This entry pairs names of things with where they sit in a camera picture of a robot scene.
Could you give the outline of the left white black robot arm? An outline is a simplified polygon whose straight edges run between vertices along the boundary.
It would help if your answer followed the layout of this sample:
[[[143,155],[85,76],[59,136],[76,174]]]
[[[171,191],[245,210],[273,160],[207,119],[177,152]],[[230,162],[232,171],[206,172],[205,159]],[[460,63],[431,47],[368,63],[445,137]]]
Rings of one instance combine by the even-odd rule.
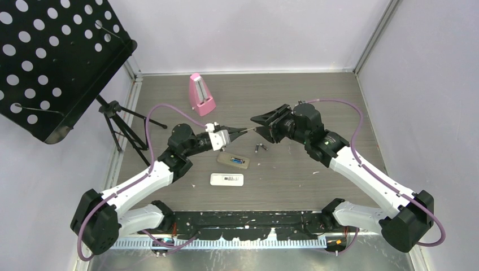
[[[85,192],[70,224],[77,234],[77,252],[81,260],[106,252],[122,235],[143,229],[160,234],[173,227],[173,213],[162,202],[135,209],[139,201],[183,177],[193,163],[190,156],[224,149],[247,133],[245,128],[231,128],[208,123],[205,131],[195,134],[188,124],[178,124],[168,139],[167,148],[145,170],[129,180],[97,192]]]

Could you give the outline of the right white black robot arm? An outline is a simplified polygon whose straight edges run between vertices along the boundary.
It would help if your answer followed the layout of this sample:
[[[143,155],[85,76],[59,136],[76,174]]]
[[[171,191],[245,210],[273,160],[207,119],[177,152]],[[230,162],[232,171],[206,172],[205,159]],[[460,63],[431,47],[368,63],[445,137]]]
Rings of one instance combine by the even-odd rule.
[[[329,231],[343,226],[381,234],[392,248],[410,252],[433,227],[434,198],[392,180],[363,159],[351,144],[336,132],[325,129],[320,112],[311,104],[281,107],[250,119],[256,132],[270,143],[284,138],[304,146],[306,153],[325,167],[346,177],[378,206],[359,206],[334,199],[323,208],[322,222]]]

